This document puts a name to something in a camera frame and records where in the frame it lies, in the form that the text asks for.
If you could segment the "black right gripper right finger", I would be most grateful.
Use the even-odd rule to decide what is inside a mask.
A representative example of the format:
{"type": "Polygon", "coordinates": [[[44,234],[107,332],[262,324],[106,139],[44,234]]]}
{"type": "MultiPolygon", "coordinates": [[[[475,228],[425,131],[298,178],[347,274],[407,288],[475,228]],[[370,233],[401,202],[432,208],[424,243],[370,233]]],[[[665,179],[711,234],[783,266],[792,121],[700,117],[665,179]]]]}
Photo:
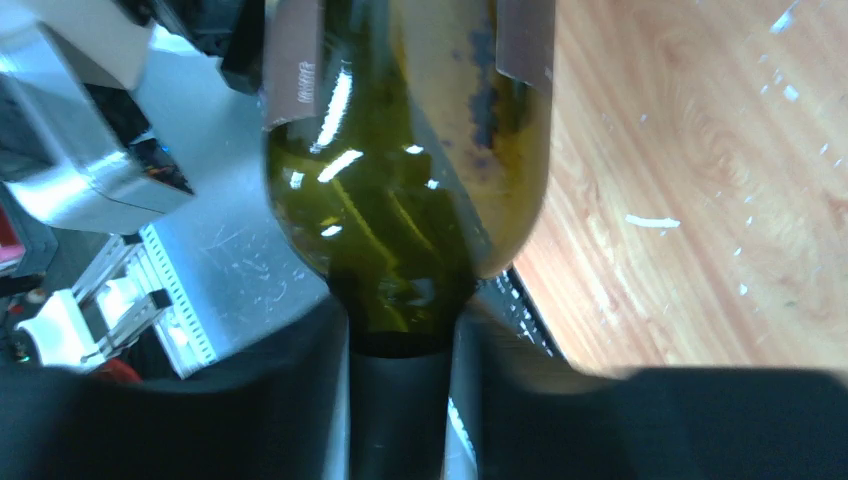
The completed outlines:
{"type": "Polygon", "coordinates": [[[847,377],[810,369],[580,372],[482,312],[458,346],[483,479],[843,479],[847,377]]]}

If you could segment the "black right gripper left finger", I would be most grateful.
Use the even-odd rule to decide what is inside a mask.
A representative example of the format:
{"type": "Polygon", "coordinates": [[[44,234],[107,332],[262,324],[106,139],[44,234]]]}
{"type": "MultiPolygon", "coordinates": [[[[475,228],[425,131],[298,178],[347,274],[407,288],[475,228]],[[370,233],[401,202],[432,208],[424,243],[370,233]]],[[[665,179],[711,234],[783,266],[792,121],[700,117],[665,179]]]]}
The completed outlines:
{"type": "Polygon", "coordinates": [[[1,370],[5,479],[318,479],[346,317],[325,299],[184,380],[1,370]]]}

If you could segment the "green bottle silver neck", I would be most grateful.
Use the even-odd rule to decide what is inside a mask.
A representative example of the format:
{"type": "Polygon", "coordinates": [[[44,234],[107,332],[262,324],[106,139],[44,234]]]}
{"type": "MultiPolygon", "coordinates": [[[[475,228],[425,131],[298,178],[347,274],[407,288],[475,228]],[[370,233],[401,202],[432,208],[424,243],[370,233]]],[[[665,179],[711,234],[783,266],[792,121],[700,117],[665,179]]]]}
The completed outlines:
{"type": "Polygon", "coordinates": [[[351,479],[442,475],[458,319],[549,171],[552,1],[267,1],[268,195],[349,332],[351,479]]]}

